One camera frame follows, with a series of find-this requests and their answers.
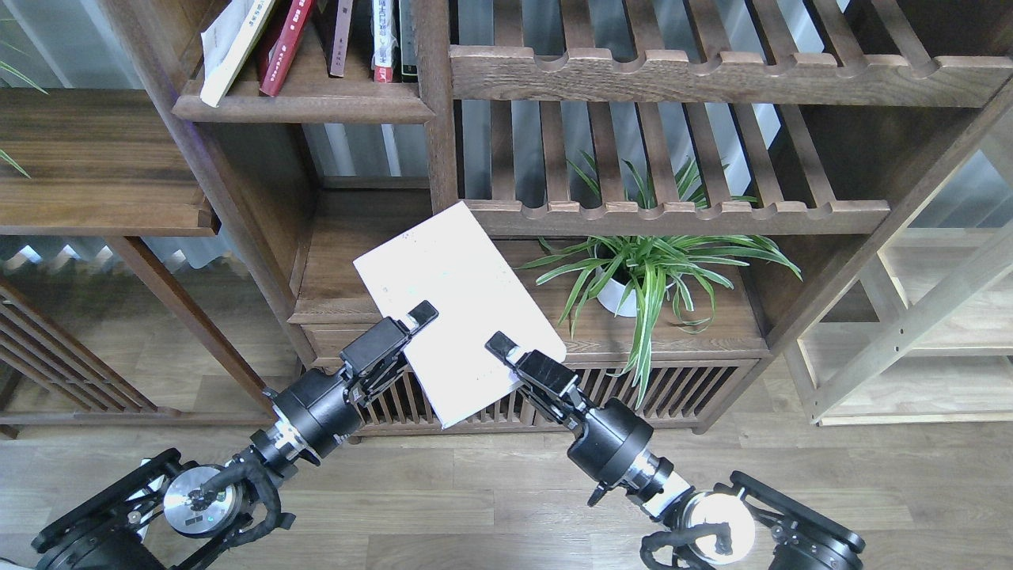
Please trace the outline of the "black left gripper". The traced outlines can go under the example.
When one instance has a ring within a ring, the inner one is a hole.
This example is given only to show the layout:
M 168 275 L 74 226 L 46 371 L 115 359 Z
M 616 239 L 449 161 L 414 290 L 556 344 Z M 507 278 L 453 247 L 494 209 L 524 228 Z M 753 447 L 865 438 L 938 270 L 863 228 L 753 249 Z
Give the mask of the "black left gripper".
M 320 465 L 327 454 L 361 428 L 359 408 L 366 407 L 408 364 L 403 348 L 440 313 L 420 302 L 401 321 L 385 317 L 346 346 L 344 365 L 333 375 L 306 372 L 281 393 L 272 393 L 278 415 L 264 432 L 264 463 L 292 466 L 297 458 Z

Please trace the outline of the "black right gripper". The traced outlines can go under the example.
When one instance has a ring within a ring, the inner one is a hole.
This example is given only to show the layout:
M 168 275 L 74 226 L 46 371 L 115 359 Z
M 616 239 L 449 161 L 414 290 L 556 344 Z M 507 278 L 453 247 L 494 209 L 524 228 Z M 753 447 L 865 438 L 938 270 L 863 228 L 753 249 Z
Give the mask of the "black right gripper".
M 600 488 L 649 488 L 656 477 L 656 459 L 647 451 L 654 433 L 618 398 L 594 403 L 579 389 L 571 369 L 539 351 L 522 354 L 506 333 L 497 331 L 485 349 L 522 380 L 521 394 L 542 416 L 571 430 L 575 441 L 567 456 Z

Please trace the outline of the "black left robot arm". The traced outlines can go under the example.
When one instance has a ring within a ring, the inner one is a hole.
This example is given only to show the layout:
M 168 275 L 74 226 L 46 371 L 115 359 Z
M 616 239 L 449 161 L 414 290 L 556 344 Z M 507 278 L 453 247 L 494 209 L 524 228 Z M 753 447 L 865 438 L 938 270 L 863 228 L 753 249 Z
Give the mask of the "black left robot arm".
M 319 465 L 361 429 L 361 410 L 408 364 L 403 350 L 438 311 L 421 302 L 400 321 L 385 317 L 341 352 L 343 368 L 305 373 L 281 393 L 269 392 L 275 425 L 225 465 L 180 461 L 170 447 L 40 531 L 32 547 L 40 569 L 160 569 L 140 530 L 156 516 L 205 545 L 180 563 L 205 569 L 227 549 L 290 528 L 279 487 L 297 460 Z

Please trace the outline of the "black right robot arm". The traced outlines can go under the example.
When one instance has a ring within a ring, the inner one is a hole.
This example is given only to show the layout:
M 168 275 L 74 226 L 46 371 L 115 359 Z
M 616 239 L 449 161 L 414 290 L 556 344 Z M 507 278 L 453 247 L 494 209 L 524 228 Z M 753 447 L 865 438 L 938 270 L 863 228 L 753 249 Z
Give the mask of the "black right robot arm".
M 663 569 L 669 548 L 672 569 L 713 569 L 744 560 L 756 541 L 756 524 L 771 531 L 772 569 L 861 569 L 865 542 L 799 501 L 735 470 L 729 484 L 698 491 L 674 472 L 668 458 L 649 450 L 654 429 L 628 405 L 611 398 L 595 405 L 579 389 L 578 375 L 539 351 L 522 352 L 502 332 L 486 349 L 520 378 L 520 393 L 546 419 L 571 430 L 568 457 L 597 486 L 594 506 L 622 488 L 663 530 L 645 535 L 644 565 Z

